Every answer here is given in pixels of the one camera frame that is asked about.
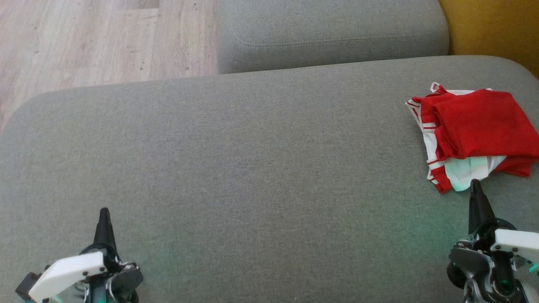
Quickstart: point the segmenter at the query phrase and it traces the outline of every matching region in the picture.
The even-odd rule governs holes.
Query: wooden floor
[[[58,89],[212,75],[216,0],[0,0],[0,127]]]

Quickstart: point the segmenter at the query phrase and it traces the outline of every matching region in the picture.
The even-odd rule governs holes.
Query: red cloth
[[[439,160],[507,156],[495,170],[516,176],[529,176],[539,160],[539,134],[510,93],[481,89],[454,95],[440,88],[416,100],[422,122],[436,124]]]

